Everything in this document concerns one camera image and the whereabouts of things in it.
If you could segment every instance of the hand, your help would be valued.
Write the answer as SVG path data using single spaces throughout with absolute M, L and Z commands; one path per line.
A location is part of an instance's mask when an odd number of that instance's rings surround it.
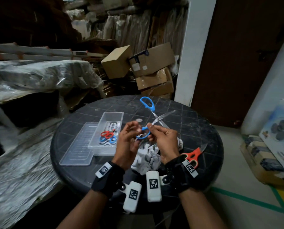
M 178 132 L 176 130 L 152 125 L 151 123 L 148 123 L 147 127 L 152 133 L 147 138 L 149 141 L 157 141 L 163 164 L 180 156 L 178 151 Z
M 139 134 L 141 134 L 141 126 L 137 121 L 131 121 L 125 125 L 118 136 L 117 149 L 112 162 L 125 171 L 135 160 L 140 144 L 140 140 L 135 140 Z

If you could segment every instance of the black wrist strap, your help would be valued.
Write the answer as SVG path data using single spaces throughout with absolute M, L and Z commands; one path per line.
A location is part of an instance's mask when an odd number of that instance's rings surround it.
M 171 185 L 178 193 L 181 193 L 190 187 L 196 188 L 194 185 L 194 177 L 187 168 L 185 168 L 184 164 L 182 164 L 184 160 L 185 158 L 183 156 L 179 156 L 165 165 Z
M 105 194 L 108 198 L 122 185 L 123 175 L 125 171 L 113 162 L 108 162 L 109 165 L 103 165 L 96 176 L 91 189 Z

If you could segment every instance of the brown door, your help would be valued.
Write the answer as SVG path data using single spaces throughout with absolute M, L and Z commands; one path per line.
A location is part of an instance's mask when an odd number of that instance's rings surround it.
M 239 127 L 284 42 L 284 0 L 217 0 L 191 108 Z

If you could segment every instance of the table top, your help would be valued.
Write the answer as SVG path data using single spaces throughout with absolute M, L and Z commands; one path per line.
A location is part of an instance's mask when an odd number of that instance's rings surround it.
M 151 111 L 146 109 L 140 102 L 141 96 L 114 96 L 90 103 L 71 115 L 58 127 L 51 143 L 51 160 L 54 170 L 58 176 L 74 192 L 85 195 L 91 188 L 95 178 L 95 172 L 112 157 L 94 156 L 88 166 L 60 166 L 59 162 L 67 149 L 87 122 L 99 122 L 104 112 L 124 112 L 122 128 L 129 121 L 141 119 L 141 125 L 146 125 L 154 120 Z M 183 140 L 184 149 L 181 152 L 192 152 L 194 149 L 207 143 L 205 151 L 199 156 L 196 184 L 203 191 L 207 190 L 216 180 L 224 159 L 224 148 L 221 138 L 216 129 L 203 117 L 193 111 L 190 107 L 159 97 L 150 97 L 155 104 L 155 113 L 159 116 L 168 111 L 177 110 L 175 114 L 169 115 L 164 122 L 171 129 L 178 131 L 178 137 Z M 165 167 L 161 164 L 159 174 L 164 175 Z M 174 209 L 178 203 L 177 193 L 170 185 L 162 186 L 162 201 L 149 203 L 147 201 L 146 176 L 134 172 L 132 169 L 126 171 L 124 183 L 136 181 L 142 184 L 136 213 L 151 214 L 152 212 L 165 212 Z M 113 194 L 109 204 L 122 208 L 125 194 L 117 191 Z

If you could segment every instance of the clear plastic tray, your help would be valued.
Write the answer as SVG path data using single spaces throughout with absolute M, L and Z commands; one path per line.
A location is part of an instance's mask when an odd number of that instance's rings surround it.
M 88 148 L 92 149 L 96 156 L 113 156 L 115 154 L 117 146 L 117 137 L 121 130 L 123 121 L 123 112 L 104 112 L 100 119 L 96 131 L 88 145 Z M 114 131 L 116 137 L 114 143 L 110 143 L 109 140 L 100 142 L 101 133 L 103 131 Z
M 85 123 L 65 155 L 59 162 L 59 165 L 90 165 L 93 158 L 93 152 L 88 148 L 88 144 L 96 131 L 98 123 Z

